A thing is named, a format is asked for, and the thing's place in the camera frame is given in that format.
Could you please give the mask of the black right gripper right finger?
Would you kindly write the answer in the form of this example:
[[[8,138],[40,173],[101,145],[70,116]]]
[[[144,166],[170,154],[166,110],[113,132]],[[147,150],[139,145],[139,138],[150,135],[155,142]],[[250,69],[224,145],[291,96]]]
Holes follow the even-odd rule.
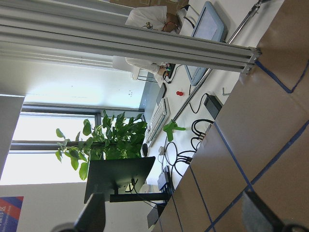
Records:
[[[296,223],[284,223],[252,191],[243,192],[242,222],[248,232],[307,232],[309,229]]]

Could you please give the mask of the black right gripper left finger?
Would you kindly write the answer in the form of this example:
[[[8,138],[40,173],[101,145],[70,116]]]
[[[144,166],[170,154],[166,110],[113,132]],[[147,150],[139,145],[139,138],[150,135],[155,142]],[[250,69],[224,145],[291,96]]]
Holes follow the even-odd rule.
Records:
[[[54,232],[103,232],[106,226],[105,197],[93,193],[75,222],[67,222],[53,228]]]

